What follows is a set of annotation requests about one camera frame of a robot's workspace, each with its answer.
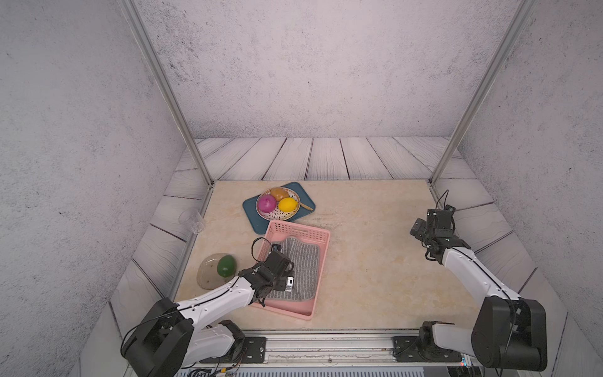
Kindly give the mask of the grey striped dishcloth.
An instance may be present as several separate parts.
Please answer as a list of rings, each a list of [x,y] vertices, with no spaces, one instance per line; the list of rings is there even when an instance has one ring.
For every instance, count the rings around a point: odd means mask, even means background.
[[[280,242],[280,246],[281,252],[295,264],[295,282],[291,292],[273,291],[268,298],[289,302],[304,302],[313,299],[319,280],[319,246],[302,242],[295,237],[288,237]]]

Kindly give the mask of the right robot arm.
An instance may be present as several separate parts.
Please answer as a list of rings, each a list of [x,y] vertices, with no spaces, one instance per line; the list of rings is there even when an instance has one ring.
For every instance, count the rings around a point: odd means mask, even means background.
[[[443,363],[476,358],[487,369],[542,372],[548,365],[546,310],[521,297],[481,263],[469,244],[455,235],[455,208],[430,209],[410,234],[426,250],[426,259],[452,272],[480,305],[471,329],[426,321],[415,339],[394,338],[399,362]]]

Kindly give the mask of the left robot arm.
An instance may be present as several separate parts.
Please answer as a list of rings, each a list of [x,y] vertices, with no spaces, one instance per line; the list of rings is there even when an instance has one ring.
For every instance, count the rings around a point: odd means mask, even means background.
[[[245,335],[226,315],[292,286],[294,267],[274,247],[265,260],[211,292],[180,303],[162,298],[127,332],[121,356],[139,376],[174,376],[203,361],[238,362]]]

